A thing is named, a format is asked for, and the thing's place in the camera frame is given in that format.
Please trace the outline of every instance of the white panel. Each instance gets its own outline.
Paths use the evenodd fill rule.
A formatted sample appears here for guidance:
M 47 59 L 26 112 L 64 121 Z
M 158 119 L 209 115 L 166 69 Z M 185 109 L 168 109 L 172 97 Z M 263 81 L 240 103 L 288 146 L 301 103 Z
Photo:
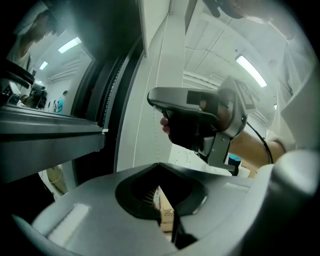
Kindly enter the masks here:
M 141 0 L 144 3 L 145 29 L 147 47 L 149 48 L 155 33 L 165 19 L 169 11 L 170 0 Z
M 117 171 L 132 168 L 134 155 L 134 166 L 156 163 L 157 151 L 160 162 L 167 163 L 169 160 L 172 143 L 162 131 L 160 125 L 162 114 L 158 111 L 154 112 L 153 107 L 147 102 L 147 93 L 155 87 L 165 23 L 166 20 L 163 21 L 150 44 L 149 58 L 142 58 L 132 86 L 122 126 Z M 169 15 L 157 86 L 182 87 L 184 63 L 185 20 L 184 17 Z
M 176 144 L 172 144 L 169 163 L 200 172 L 231 176 L 231 173 L 226 169 L 209 166 L 194 151 Z

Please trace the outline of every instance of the cardboard box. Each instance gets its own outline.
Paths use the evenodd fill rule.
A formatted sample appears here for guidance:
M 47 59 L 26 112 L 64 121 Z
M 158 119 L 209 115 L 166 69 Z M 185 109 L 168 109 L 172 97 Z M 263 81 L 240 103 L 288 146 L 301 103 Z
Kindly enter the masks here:
M 160 212 L 161 212 L 161 224 L 160 224 L 161 230 L 163 232 L 172 232 L 174 227 L 175 211 L 162 190 L 160 190 Z

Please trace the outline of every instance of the white floor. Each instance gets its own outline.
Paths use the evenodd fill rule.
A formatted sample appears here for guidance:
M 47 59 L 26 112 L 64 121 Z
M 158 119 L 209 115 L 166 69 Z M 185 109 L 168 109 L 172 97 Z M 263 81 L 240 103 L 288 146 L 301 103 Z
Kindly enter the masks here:
M 62 194 L 59 190 L 57 190 L 49 181 L 48 179 L 48 175 L 47 175 L 47 171 L 43 170 L 38 172 L 41 180 L 43 181 L 43 183 L 48 187 L 48 189 L 52 192 L 54 200 L 58 200 L 60 197 L 62 197 Z

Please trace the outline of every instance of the forearm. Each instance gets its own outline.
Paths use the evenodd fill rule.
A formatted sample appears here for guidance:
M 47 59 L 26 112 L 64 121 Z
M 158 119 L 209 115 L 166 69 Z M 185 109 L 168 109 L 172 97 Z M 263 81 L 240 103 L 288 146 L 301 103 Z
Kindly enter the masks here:
M 285 150 L 278 142 L 267 141 L 266 143 L 275 163 L 285 153 Z M 256 168 L 269 164 L 268 152 L 261 140 L 253 137 L 246 131 L 242 131 L 241 134 L 231 141 L 229 152 Z

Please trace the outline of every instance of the metal bracket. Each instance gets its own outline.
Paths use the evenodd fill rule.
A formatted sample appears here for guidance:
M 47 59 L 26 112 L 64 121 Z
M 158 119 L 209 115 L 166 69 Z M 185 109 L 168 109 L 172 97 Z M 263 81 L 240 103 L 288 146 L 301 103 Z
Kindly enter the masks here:
M 233 165 L 225 164 L 229 145 L 230 137 L 217 132 L 213 139 L 211 152 L 208 157 L 208 165 L 234 172 L 236 168 Z

